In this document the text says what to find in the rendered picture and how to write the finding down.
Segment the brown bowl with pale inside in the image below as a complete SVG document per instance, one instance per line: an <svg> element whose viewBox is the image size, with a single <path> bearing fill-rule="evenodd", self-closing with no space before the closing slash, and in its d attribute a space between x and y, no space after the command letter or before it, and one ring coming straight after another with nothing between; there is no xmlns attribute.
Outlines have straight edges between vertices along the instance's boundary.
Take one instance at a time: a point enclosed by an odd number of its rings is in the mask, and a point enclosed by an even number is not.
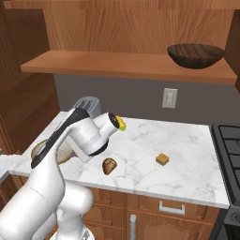
<svg viewBox="0 0 240 240"><path fill-rule="evenodd" d="M37 155L37 153L45 146L46 140L39 142L31 152L31 159ZM67 162L74 155L74 151L67 141L63 141L57 150L57 162L58 164L63 164Z"/></svg>

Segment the tall wooden cupboard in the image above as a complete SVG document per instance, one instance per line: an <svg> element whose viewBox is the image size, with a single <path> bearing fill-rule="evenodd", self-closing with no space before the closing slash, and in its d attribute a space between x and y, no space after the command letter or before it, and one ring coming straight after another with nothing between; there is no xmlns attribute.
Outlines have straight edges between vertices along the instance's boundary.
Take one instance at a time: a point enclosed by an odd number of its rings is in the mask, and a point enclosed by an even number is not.
<svg viewBox="0 0 240 240"><path fill-rule="evenodd" d="M50 49L41 9L0 0L0 150L21 154L59 113L54 77L21 65Z"/></svg>

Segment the grey toaster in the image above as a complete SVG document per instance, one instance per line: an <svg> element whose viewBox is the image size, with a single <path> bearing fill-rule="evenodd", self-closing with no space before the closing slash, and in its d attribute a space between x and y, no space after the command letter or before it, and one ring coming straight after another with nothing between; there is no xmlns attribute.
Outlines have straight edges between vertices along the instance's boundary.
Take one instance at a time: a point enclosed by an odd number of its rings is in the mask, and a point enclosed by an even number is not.
<svg viewBox="0 0 240 240"><path fill-rule="evenodd" d="M101 115L100 101L97 97L82 97L73 107L85 109L91 118Z"/></svg>

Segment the brown bread loaf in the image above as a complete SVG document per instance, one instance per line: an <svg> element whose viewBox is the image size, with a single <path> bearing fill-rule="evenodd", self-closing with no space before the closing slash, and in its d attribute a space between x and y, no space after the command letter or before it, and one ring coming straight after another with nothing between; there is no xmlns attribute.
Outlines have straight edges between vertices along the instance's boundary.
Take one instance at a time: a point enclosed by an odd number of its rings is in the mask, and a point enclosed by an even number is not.
<svg viewBox="0 0 240 240"><path fill-rule="evenodd" d="M102 170L105 174L110 174L117 167L117 162L110 157L107 157L102 162Z"/></svg>

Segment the black hob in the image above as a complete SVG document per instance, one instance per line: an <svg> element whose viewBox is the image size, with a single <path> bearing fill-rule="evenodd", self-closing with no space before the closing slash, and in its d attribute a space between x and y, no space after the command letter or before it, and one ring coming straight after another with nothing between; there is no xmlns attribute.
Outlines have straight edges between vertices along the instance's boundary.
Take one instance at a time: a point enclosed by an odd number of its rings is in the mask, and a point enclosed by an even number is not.
<svg viewBox="0 0 240 240"><path fill-rule="evenodd" d="M240 124L214 123L211 134L230 200L222 231L240 240Z"/></svg>

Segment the tan square cake piece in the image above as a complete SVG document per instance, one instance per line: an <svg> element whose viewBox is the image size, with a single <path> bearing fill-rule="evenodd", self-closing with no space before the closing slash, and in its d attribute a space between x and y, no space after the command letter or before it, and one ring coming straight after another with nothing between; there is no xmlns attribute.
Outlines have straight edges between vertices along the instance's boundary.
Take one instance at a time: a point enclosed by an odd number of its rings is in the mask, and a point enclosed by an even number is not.
<svg viewBox="0 0 240 240"><path fill-rule="evenodd" d="M166 165L169 162L170 158L165 154L159 154L156 157L156 162L162 166Z"/></svg>

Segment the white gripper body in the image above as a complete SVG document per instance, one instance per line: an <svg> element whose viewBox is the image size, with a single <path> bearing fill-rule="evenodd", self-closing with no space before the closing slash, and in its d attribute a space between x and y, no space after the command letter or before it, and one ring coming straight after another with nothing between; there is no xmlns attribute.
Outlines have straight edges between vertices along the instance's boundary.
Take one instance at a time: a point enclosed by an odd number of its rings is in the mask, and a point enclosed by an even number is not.
<svg viewBox="0 0 240 240"><path fill-rule="evenodd" d="M83 163L87 163L92 159L91 156L86 155L80 148L76 148L74 152L76 156L80 159L80 161Z"/></svg>

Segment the dark wooden bowl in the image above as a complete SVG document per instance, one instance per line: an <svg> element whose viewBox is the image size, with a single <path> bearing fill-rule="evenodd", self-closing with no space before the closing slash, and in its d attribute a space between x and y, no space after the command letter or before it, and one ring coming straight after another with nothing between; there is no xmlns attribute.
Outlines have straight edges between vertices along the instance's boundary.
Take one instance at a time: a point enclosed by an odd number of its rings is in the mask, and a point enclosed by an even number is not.
<svg viewBox="0 0 240 240"><path fill-rule="evenodd" d="M211 67L225 53L219 47L197 43L174 44L167 48L167 52L178 66L192 69Z"/></svg>

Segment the narrow wooden drawer front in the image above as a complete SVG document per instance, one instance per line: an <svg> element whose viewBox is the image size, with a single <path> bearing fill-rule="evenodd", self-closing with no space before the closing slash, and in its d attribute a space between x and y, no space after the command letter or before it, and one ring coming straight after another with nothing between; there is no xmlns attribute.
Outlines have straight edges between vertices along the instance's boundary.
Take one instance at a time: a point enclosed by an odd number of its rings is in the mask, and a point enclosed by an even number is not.
<svg viewBox="0 0 240 240"><path fill-rule="evenodd" d="M125 194L118 191L92 187L94 201L96 203L108 204L118 207L125 205Z"/></svg>

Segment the white wall socket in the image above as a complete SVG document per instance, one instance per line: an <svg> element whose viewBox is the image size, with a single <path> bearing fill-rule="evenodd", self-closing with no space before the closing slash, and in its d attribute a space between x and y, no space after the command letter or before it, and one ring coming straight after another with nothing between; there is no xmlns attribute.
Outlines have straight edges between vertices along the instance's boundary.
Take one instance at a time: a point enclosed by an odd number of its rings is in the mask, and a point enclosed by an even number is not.
<svg viewBox="0 0 240 240"><path fill-rule="evenodd" d="M175 108L177 98L177 89L165 88L163 91L163 108Z"/></svg>

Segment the wooden wall shelf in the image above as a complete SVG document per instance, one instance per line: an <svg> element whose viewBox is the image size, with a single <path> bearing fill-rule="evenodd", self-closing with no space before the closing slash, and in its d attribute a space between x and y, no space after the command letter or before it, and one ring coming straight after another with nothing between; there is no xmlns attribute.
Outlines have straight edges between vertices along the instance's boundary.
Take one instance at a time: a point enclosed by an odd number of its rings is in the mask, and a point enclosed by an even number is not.
<svg viewBox="0 0 240 240"><path fill-rule="evenodd" d="M91 75L158 81L235 84L224 59L204 69L179 67L167 54L47 51L21 65L22 72Z"/></svg>

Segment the carved wooden cupboard door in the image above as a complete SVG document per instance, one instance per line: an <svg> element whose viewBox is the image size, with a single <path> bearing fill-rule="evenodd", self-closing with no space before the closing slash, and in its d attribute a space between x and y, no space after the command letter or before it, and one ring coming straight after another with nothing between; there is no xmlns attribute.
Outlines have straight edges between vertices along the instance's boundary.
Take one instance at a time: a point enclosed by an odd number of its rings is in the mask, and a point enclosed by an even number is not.
<svg viewBox="0 0 240 240"><path fill-rule="evenodd" d="M122 207L95 203L83 220L96 240L126 240L126 216Z"/></svg>

